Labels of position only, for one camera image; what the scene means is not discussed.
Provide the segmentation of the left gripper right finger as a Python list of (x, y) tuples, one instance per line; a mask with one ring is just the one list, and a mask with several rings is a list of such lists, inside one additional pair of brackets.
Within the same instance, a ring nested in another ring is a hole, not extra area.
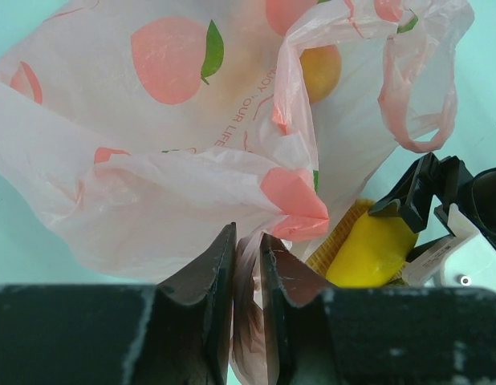
[(271, 384), (496, 384), (496, 294), (340, 289), (276, 237), (261, 244)]

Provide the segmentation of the pink plastic bag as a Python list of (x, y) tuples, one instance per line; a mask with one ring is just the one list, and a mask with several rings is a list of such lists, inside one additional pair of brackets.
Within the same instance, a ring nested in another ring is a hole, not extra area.
[[(72, 1), (0, 58), (0, 173), (88, 268), (160, 282), (233, 222), (230, 359), (268, 381), (258, 246), (308, 257), (457, 114), (467, 1)], [(310, 103), (300, 56), (336, 45)]]

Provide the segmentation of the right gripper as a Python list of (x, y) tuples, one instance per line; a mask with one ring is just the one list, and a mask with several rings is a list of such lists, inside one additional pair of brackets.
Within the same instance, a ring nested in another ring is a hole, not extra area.
[(448, 225), (451, 204), (496, 249), (496, 167), (472, 175), (463, 160), (439, 160), (428, 153), (415, 160), (390, 192), (369, 210), (371, 217), (399, 217), (413, 233), (426, 229), (433, 196), (441, 204), (434, 215)]

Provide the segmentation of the yellow fake mango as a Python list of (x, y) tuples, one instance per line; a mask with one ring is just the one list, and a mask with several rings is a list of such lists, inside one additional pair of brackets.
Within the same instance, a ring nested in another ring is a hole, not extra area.
[(417, 239), (399, 217), (364, 213), (327, 269), (326, 279), (342, 288), (383, 286), (400, 271)]

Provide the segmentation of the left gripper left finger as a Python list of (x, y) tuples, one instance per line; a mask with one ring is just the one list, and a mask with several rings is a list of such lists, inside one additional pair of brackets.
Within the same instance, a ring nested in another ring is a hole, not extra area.
[(0, 384), (223, 384), (235, 224), (163, 282), (0, 286)]

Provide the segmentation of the fake yellow orange fruit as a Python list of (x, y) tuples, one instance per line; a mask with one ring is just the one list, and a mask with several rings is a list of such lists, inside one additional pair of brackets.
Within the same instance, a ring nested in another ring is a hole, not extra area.
[(303, 80), (310, 103), (327, 98), (336, 88), (342, 71), (342, 58), (336, 45), (308, 48), (300, 58)]

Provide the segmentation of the woven bamboo tray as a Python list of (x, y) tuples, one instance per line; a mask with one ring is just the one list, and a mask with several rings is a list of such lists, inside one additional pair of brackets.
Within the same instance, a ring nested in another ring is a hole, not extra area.
[[(327, 239), (322, 245), (307, 259), (307, 265), (312, 268), (320, 276), (326, 278), (326, 272), (332, 263), (334, 257), (338, 253), (342, 244), (348, 238), (348, 235), (355, 224), (356, 220), (364, 213), (368, 214), (368, 210), (373, 206), (374, 202), (368, 199), (358, 199), (352, 207), (344, 214), (341, 221), (331, 231)], [(400, 272), (392, 278), (392, 280), (400, 276)]]

